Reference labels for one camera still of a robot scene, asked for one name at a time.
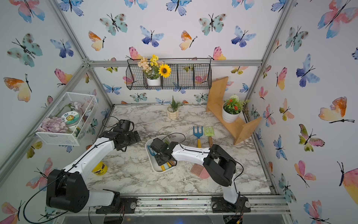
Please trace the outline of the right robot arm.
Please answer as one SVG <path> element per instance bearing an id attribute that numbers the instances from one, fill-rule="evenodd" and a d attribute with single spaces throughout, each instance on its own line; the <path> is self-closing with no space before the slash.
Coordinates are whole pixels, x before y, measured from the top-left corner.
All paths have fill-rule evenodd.
<path id="1" fill-rule="evenodd" d="M 236 174 L 238 162 L 219 145 L 197 148 L 175 141 L 165 143 L 160 138 L 154 138 L 148 143 L 149 148 L 156 153 L 154 158 L 159 166 L 170 161 L 187 161 L 205 168 L 212 180 L 220 185 L 223 191 L 222 197 L 211 199 L 213 213 L 241 215 L 251 212 L 248 198 L 242 196 L 235 185 L 235 179 L 238 177 Z"/>

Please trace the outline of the white storage box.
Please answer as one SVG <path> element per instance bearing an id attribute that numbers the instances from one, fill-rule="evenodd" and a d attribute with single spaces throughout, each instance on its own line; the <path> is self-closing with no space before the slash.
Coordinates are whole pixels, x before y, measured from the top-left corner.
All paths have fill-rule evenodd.
<path id="1" fill-rule="evenodd" d="M 165 135 L 159 135 L 146 142 L 145 148 L 153 171 L 157 174 L 165 174 L 169 171 L 173 171 L 174 168 L 178 165 L 178 161 L 168 154 L 157 153 L 157 151 L 152 148 L 152 143 L 156 138 L 163 142 L 160 144 L 161 146 L 170 146 L 172 143 L 170 138 Z"/>

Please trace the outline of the green fork wooden handle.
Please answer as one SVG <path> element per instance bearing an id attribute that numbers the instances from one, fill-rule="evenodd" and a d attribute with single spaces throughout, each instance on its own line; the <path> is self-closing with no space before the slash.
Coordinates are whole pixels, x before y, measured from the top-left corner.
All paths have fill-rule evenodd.
<path id="1" fill-rule="evenodd" d="M 209 146 L 213 146 L 213 136 L 214 136 L 214 129 L 213 127 L 205 127 L 204 128 L 204 134 L 208 137 Z"/>

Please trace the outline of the dark blue rake yellow handle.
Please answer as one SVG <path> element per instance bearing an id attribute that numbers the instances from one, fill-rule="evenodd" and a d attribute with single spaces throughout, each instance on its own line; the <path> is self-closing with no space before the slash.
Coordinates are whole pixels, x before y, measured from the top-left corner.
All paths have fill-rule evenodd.
<path id="1" fill-rule="evenodd" d="M 197 138 L 197 147 L 202 148 L 200 138 L 204 134 L 203 132 L 203 126 L 196 126 L 193 127 L 193 135 Z"/>

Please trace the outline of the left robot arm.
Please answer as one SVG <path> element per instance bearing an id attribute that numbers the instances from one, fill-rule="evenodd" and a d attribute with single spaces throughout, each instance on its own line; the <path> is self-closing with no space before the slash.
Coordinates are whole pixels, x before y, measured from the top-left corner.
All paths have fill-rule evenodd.
<path id="1" fill-rule="evenodd" d="M 87 188 L 86 180 L 93 169 L 112 151 L 125 152 L 128 146 L 141 141 L 132 121 L 121 119 L 102 132 L 93 145 L 65 168 L 55 169 L 47 176 L 46 205 L 62 210 L 64 214 L 78 213 L 87 207 L 115 205 L 120 194 L 111 190 Z"/>

